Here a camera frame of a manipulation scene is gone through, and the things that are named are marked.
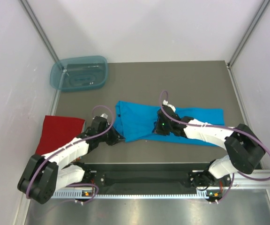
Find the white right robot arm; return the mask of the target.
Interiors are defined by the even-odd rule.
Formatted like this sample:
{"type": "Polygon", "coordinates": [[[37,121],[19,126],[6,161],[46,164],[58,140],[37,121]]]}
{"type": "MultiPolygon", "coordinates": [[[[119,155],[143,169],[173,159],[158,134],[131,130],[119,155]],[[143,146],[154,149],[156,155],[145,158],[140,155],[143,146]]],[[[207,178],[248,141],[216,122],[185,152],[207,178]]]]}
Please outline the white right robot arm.
{"type": "Polygon", "coordinates": [[[221,178],[232,173],[251,174],[265,155],[265,150],[255,141],[255,134],[245,124],[220,128],[201,122],[196,118],[180,117],[176,108],[164,100],[157,112],[153,132],[198,140],[226,150],[227,155],[212,160],[205,170],[197,175],[201,186],[216,185],[221,178]]]}

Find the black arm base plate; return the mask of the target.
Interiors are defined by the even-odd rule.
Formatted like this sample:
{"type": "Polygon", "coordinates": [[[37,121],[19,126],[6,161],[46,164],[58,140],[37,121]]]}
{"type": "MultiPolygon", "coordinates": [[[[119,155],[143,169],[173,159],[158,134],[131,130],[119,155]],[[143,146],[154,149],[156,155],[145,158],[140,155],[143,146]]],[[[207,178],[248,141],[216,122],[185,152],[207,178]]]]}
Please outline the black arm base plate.
{"type": "Polygon", "coordinates": [[[230,176],[215,178],[206,163],[127,163],[80,164],[84,178],[101,183],[104,187],[114,184],[176,183],[187,188],[225,187],[230,176]]]}

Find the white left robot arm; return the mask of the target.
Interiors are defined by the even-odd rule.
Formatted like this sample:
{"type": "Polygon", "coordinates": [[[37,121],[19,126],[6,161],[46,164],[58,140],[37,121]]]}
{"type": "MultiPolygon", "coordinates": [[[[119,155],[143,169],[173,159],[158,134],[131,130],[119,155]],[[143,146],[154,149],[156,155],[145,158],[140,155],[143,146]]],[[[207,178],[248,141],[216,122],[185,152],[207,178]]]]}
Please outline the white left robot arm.
{"type": "Polygon", "coordinates": [[[100,143],[113,146],[124,140],[125,137],[107,120],[107,114],[96,116],[85,131],[68,143],[50,153],[32,155],[17,189],[28,199],[44,204],[62,188],[74,183],[86,186],[91,182],[91,174],[75,160],[92,152],[100,143]]]}

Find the blue t shirt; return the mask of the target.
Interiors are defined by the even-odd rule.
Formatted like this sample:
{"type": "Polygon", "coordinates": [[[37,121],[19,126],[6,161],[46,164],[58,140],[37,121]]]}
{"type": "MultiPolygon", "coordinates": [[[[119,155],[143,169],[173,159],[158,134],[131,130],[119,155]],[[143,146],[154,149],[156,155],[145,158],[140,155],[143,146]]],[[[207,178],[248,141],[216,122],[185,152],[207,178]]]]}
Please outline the blue t shirt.
{"type": "MultiPolygon", "coordinates": [[[[115,106],[116,120],[113,127],[125,137],[125,142],[143,139],[169,143],[212,146],[210,143],[178,137],[174,134],[164,136],[153,133],[154,123],[157,122],[157,111],[159,109],[159,106],[119,101],[115,106]]],[[[202,122],[221,126],[225,125],[223,109],[177,107],[176,113],[180,117],[190,116],[202,122]]]]}

